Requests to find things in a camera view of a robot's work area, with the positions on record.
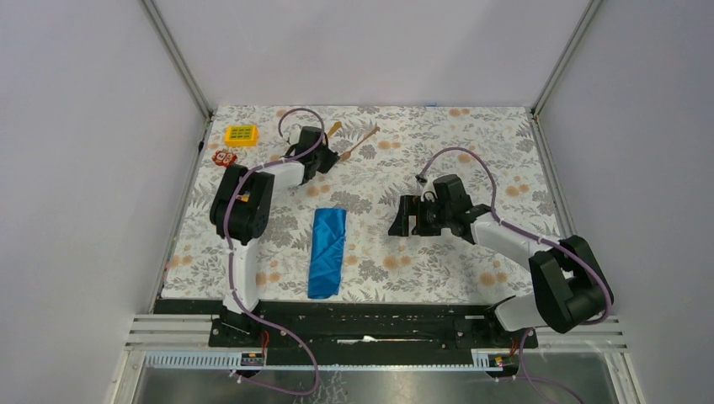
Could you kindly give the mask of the wooden fork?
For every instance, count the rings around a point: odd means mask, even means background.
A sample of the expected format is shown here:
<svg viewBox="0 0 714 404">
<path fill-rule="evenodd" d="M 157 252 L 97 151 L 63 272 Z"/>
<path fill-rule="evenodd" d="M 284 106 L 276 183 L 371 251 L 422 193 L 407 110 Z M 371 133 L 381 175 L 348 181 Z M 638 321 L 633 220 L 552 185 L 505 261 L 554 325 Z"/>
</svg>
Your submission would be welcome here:
<svg viewBox="0 0 714 404">
<path fill-rule="evenodd" d="M 347 151 L 345 151 L 345 152 L 341 155 L 339 161 L 340 161 L 340 162 L 344 162 L 344 161 L 347 161 L 348 159 L 350 159 L 352 153 L 353 153 L 359 146 L 361 146 L 361 145 L 362 145 L 363 143 L 365 143 L 368 139 L 370 139 L 374 134 L 378 133 L 378 132 L 380 131 L 380 129 L 381 129 L 380 126 L 379 126 L 379 125 L 376 125 L 370 132 L 368 132 L 366 135 L 364 135 L 354 146 L 352 146 L 350 149 L 348 149 Z"/>
</svg>

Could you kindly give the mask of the wooden spoon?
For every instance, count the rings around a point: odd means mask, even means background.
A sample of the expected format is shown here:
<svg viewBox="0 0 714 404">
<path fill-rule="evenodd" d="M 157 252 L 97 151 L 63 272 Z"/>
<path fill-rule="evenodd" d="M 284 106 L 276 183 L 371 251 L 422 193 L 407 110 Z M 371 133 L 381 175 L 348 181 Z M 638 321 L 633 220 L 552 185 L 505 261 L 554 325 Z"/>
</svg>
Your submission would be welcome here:
<svg viewBox="0 0 714 404">
<path fill-rule="evenodd" d="M 331 129 L 327 132 L 327 138 L 330 136 L 334 135 L 340 128 L 342 127 L 342 122 L 341 121 L 336 121 Z"/>
</svg>

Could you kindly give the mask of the blue cloth napkin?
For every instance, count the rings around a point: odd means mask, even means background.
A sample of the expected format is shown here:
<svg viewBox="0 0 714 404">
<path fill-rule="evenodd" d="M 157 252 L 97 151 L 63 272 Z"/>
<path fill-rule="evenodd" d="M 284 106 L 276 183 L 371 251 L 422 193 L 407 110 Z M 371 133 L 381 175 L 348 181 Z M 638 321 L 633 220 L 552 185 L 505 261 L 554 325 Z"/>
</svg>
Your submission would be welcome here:
<svg viewBox="0 0 714 404">
<path fill-rule="evenodd" d="M 346 225 L 347 212 L 344 209 L 319 208 L 315 211 L 307 281 L 309 299 L 327 299 L 339 292 Z"/>
</svg>

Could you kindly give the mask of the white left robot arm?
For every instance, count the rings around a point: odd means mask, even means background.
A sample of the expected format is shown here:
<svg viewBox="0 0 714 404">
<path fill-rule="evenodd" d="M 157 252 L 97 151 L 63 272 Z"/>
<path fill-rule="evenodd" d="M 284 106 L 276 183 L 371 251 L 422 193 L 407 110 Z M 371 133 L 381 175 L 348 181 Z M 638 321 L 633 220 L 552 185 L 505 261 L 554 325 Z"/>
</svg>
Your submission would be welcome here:
<svg viewBox="0 0 714 404">
<path fill-rule="evenodd" d="M 261 334 L 259 320 L 244 313 L 253 311 L 259 302 L 258 240 L 269 222 L 273 193 L 301 186 L 317 173 L 327 173 L 338 161 L 339 155 L 329 149 L 324 131 L 305 126 L 283 159 L 253 173 L 235 162 L 226 167 L 209 218 L 216 234 L 230 240 L 232 259 L 223 305 L 241 314 L 232 319 L 228 330 L 240 345 L 256 343 Z"/>
</svg>

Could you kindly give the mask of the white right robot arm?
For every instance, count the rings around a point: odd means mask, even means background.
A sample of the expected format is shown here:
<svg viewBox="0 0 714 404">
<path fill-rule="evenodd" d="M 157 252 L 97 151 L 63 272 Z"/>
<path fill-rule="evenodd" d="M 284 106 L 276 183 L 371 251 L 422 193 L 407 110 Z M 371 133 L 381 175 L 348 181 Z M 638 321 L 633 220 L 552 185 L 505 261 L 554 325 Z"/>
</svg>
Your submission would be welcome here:
<svg viewBox="0 0 714 404">
<path fill-rule="evenodd" d="M 614 296 L 582 237 L 553 241 L 519 230 L 497 218 L 492 207 L 474 204 L 455 174 L 426 183 L 420 195 L 401 196 L 388 233 L 437 237 L 444 229 L 494 250 L 530 273 L 531 293 L 491 307 L 482 333 L 493 346 L 503 347 L 526 328 L 566 333 L 604 317 L 611 308 Z"/>
</svg>

